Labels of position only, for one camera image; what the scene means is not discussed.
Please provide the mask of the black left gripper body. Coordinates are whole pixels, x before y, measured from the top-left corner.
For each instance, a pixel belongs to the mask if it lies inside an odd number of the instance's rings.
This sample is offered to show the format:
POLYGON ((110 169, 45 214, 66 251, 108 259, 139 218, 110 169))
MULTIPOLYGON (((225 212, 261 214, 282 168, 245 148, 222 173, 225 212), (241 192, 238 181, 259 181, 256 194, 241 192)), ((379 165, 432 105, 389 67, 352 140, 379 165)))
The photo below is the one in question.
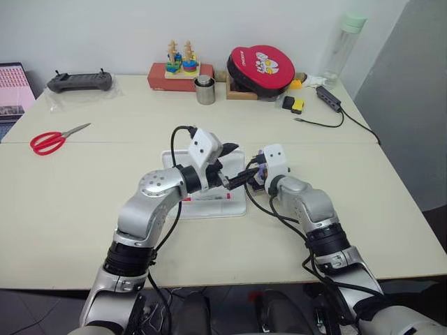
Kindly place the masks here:
POLYGON ((213 164, 209 164, 205 169, 205 176, 208 182, 208 188, 211 189, 220 186, 223 186, 225 188, 229 178, 225 176, 222 171, 215 173, 213 171, 213 164))

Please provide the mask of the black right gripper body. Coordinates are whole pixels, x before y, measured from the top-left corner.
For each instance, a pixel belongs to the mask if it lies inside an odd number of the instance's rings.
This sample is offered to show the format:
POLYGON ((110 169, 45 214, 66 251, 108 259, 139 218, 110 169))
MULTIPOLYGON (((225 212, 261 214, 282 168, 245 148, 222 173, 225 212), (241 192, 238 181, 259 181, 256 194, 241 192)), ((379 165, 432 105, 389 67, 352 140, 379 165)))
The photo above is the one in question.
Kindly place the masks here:
POLYGON ((255 167, 255 168, 259 168, 259 171, 254 176, 254 178, 250 181, 250 185, 251 185, 253 191, 256 192, 256 191, 260 191, 260 190, 264 190, 265 189, 265 181, 266 181, 267 176, 268 176, 268 168, 267 168, 265 155, 264 155, 264 153, 262 151, 260 151, 255 156, 260 158, 259 162, 261 163, 258 167, 255 167))

